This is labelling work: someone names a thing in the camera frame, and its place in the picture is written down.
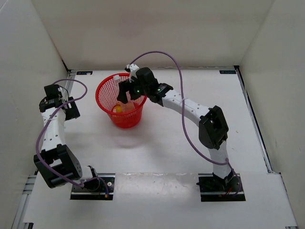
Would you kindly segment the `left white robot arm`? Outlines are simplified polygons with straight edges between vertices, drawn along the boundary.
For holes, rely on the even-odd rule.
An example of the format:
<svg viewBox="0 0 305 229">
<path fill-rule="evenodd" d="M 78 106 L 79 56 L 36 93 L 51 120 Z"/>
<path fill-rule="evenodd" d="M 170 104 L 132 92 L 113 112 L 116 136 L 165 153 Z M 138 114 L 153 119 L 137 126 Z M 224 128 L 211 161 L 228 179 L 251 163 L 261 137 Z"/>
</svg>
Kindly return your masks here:
<svg viewBox="0 0 305 229">
<path fill-rule="evenodd" d="M 55 188 L 68 183 L 63 177 L 74 182 L 83 182 L 89 191 L 95 191 L 100 179 L 91 166 L 83 167 L 66 145 L 64 137 L 65 121 L 80 117 L 73 97 L 64 93 L 58 84 L 44 87 L 46 96 L 41 100 L 39 109 L 45 130 L 41 134 L 42 146 L 38 147 L 40 156 L 34 155 L 33 161 L 47 186 Z"/>
</svg>

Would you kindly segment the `clear plastic bottle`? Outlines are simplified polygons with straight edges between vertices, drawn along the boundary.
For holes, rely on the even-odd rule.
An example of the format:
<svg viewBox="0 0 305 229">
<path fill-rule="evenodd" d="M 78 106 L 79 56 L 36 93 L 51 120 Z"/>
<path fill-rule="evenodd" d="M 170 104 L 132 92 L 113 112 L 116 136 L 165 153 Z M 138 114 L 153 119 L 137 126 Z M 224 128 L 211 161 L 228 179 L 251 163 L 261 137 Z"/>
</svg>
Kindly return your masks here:
<svg viewBox="0 0 305 229">
<path fill-rule="evenodd" d="M 123 113 L 129 112 L 135 109 L 135 105 L 131 99 L 128 99 L 127 93 L 134 89 L 134 81 L 127 79 L 122 81 L 119 75 L 113 77 L 115 94 L 117 101 L 121 107 Z"/>
</svg>

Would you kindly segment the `orange juice bottle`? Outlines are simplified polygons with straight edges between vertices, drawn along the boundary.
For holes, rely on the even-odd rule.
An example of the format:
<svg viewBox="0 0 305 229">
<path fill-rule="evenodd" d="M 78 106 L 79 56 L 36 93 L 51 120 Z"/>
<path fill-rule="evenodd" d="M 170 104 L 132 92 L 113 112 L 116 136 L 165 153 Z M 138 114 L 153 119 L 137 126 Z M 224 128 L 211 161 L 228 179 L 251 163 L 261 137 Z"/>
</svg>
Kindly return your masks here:
<svg viewBox="0 0 305 229">
<path fill-rule="evenodd" d="M 114 112 L 114 113 L 122 113 L 122 107 L 119 104 L 117 104 L 112 109 L 112 112 Z"/>
</svg>

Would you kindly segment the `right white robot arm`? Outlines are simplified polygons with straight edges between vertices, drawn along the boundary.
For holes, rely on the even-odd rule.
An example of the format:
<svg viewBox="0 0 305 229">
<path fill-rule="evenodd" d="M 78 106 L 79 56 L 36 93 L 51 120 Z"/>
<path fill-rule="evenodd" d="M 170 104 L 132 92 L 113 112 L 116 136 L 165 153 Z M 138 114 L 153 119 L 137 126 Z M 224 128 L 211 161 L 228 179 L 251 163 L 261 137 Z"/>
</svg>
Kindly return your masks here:
<svg viewBox="0 0 305 229">
<path fill-rule="evenodd" d="M 151 102 L 180 113 L 199 128 L 199 141 L 209 150 L 207 159 L 213 165 L 214 186 L 221 191 L 231 185 L 234 177 L 229 166 L 227 144 L 228 125 L 220 107 L 205 107 L 184 98 L 181 92 L 166 83 L 159 83 L 148 68 L 128 64 L 125 70 L 129 79 L 119 83 L 118 101 L 123 104 L 147 96 Z"/>
</svg>

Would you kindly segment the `clear bottle yellow cap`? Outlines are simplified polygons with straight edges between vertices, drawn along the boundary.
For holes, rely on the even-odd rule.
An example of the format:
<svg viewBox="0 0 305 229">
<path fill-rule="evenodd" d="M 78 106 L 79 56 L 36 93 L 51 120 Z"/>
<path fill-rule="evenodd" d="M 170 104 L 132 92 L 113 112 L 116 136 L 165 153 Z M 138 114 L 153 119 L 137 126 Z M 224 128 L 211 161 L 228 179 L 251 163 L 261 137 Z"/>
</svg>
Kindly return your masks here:
<svg viewBox="0 0 305 229">
<path fill-rule="evenodd" d="M 134 103 L 133 101 L 129 101 L 126 104 L 121 103 L 120 106 L 121 106 L 122 112 L 126 113 L 126 112 L 135 110 L 138 107 L 138 104 Z"/>
</svg>

